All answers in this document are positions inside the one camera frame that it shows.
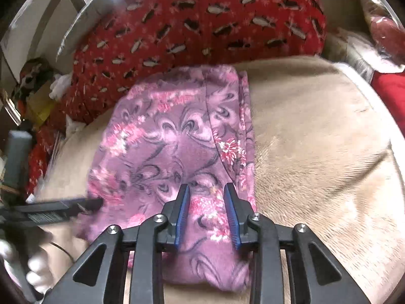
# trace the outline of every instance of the metal screw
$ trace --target metal screw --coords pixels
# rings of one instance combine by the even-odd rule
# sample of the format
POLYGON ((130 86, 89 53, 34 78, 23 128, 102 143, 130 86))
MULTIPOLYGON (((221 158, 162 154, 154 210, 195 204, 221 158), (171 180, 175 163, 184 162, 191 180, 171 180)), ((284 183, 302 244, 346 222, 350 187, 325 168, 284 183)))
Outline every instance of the metal screw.
POLYGON ((297 231, 301 232, 301 233, 305 233, 307 231, 307 229, 308 229, 308 227, 303 223, 298 224, 296 226, 296 228, 297 228, 297 231))
POLYGON ((253 220, 260 220, 260 214, 258 213, 258 212, 255 212, 254 214, 253 214, 253 217, 252 217, 252 219, 253 220))
POLYGON ((164 222, 164 221, 166 220, 166 216, 165 216, 165 215, 162 215, 162 214, 157 214, 157 215, 155 215, 155 216, 153 217, 153 220, 154 220, 156 223, 161 223, 161 222, 164 222))
POLYGON ((110 234, 116 234, 119 231, 119 226, 118 225, 110 225, 110 226, 108 226, 107 231, 110 234))

